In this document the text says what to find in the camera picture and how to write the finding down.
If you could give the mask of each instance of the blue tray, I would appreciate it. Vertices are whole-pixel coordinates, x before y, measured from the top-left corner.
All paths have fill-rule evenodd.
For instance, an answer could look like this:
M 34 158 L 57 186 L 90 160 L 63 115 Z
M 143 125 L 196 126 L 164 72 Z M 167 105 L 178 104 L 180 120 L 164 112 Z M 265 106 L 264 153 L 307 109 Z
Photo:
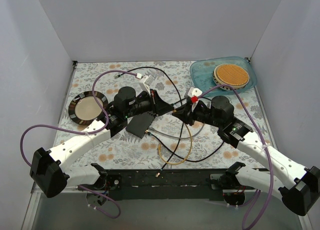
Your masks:
M 236 64 L 248 72 L 250 80 L 245 88 L 237 90 L 238 93 L 245 92 L 246 90 L 255 87 L 255 85 L 257 84 L 257 77 L 251 65 L 245 59 L 234 56 L 201 60 L 193 63 L 190 66 L 190 74 L 195 87 L 199 88 L 202 92 L 205 92 L 210 88 L 216 86 L 216 83 L 213 79 L 213 73 L 215 68 L 221 64 Z M 234 94 L 233 91 L 226 91 L 218 88 L 208 93 L 206 97 L 230 94 Z

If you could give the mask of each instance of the floral pattern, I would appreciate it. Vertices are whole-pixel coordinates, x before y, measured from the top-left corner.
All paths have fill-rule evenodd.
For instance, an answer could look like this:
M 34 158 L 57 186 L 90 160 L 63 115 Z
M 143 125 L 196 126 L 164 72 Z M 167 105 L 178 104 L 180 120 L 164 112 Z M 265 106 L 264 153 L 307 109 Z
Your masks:
M 180 94 L 183 96 L 186 90 L 193 86 L 193 82 L 190 76 L 189 68 L 193 61 L 156 61 L 156 62 L 117 62 L 117 63 L 79 63 L 76 67 L 74 78 L 72 80 L 72 87 L 68 94 L 68 100 L 63 112 L 60 127 L 81 131 L 85 126 L 77 125 L 72 122 L 68 116 L 68 106 L 71 100 L 84 91 L 91 90 L 92 83 L 98 75 L 107 70 L 130 70 L 142 66 L 153 66 L 163 69 L 168 76 L 172 79 L 177 86 Z M 153 69 L 139 69 L 137 72 L 142 74 L 151 74 L 155 80 L 151 85 L 151 88 L 156 89 L 159 92 L 160 97 L 168 102 L 174 103 L 179 100 L 176 90 L 172 83 L 166 78 L 166 76 L 157 70 Z M 137 94 L 140 93 L 140 87 L 138 81 L 131 75 L 123 75 L 120 78 L 115 79 L 116 73 L 107 74 L 100 79 L 96 85 L 96 90 L 103 93 L 108 101 L 113 100 L 114 96 L 121 87 L 131 86 Z M 259 104 L 256 92 L 254 89 L 250 89 L 240 94 L 242 100 L 245 103 L 249 113 L 253 116 L 257 125 L 260 127 L 266 141 L 270 143 L 270 136 L 265 123 L 265 119 L 262 113 L 261 106 Z M 238 99 L 234 95 L 227 96 L 230 102 L 235 106 L 235 115 L 252 126 L 248 116 L 240 105 Z M 152 123 L 152 127 L 172 136 L 179 136 L 181 121 L 173 117 L 170 114 L 166 114 L 157 117 Z M 196 122 L 190 127 L 192 134 L 195 134 L 202 126 L 202 123 Z M 177 140 L 157 134 L 168 147 L 174 149 L 177 145 Z M 71 138 L 73 134 L 66 132 L 58 132 L 55 145 L 59 145 L 64 141 Z M 188 132 L 184 128 L 183 137 L 188 136 Z M 217 129 L 213 126 L 205 125 L 203 130 L 197 135 L 192 142 L 192 152 L 189 159 L 198 160 L 212 153 L 220 144 L 221 139 L 217 135 Z M 181 140 L 177 149 L 177 154 L 185 156 L 189 150 L 190 141 Z M 171 154 L 162 149 L 162 154 L 165 158 L 168 158 Z M 172 162 L 179 162 L 180 159 L 173 157 Z M 234 162 L 240 161 L 252 168 L 261 168 L 256 160 L 234 149 L 228 144 L 224 144 L 223 147 L 212 157 L 199 163 L 185 162 L 180 165 L 167 165 L 167 168 L 228 168 Z M 142 139 L 128 133 L 126 130 L 122 130 L 113 138 L 105 141 L 94 149 L 91 149 L 81 158 L 79 158 L 74 164 L 74 167 L 81 167 L 90 163 L 98 163 L 105 169 L 159 169 L 164 163 L 158 156 L 158 142 L 152 136 L 145 136 Z

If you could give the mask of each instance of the gray cable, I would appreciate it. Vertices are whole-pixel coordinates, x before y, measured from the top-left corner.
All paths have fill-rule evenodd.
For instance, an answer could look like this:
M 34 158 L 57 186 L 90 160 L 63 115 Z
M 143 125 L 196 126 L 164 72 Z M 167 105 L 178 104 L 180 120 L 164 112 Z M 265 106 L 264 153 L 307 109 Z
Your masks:
M 200 130 L 199 130 L 198 132 L 196 132 L 194 135 L 192 135 L 192 138 L 194 138 L 195 136 L 197 136 L 197 135 L 202 131 L 202 129 L 204 128 L 204 126 L 205 126 L 205 124 L 203 124 L 203 125 L 201 126 L 201 128 L 200 128 Z M 163 132 L 160 132 L 160 131 L 154 129 L 153 127 L 149 127 L 148 130 L 155 131 L 155 132 L 157 132 L 158 134 L 167 136 L 167 137 L 172 138 L 172 139 L 181 139 L 181 140 L 190 139 L 190 137 L 179 138 L 179 137 L 171 136 L 171 135 L 169 135 L 169 134 L 165 134 L 165 133 L 163 133 Z

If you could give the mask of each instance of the white wall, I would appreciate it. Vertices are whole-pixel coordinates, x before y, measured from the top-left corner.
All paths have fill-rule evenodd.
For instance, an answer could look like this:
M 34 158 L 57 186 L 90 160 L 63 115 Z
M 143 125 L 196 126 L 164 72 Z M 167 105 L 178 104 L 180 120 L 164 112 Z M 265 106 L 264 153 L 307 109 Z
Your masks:
M 320 0 L 282 0 L 252 63 L 278 148 L 320 167 Z M 320 202 L 309 217 L 320 229 Z
M 0 0 L 0 19 L 0 229 L 18 230 L 33 183 L 20 136 L 33 124 L 57 124 L 72 62 L 38 0 Z M 54 136 L 30 132 L 27 158 Z
M 280 0 L 40 0 L 78 61 L 250 57 Z

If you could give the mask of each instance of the round orange waffle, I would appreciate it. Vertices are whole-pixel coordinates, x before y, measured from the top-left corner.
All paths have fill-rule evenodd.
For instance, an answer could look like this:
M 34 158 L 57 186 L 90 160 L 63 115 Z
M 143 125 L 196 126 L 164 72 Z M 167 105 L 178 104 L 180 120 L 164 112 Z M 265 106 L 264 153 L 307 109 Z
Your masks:
M 249 82 L 248 73 L 235 64 L 221 64 L 214 72 L 220 82 L 231 86 L 243 87 Z

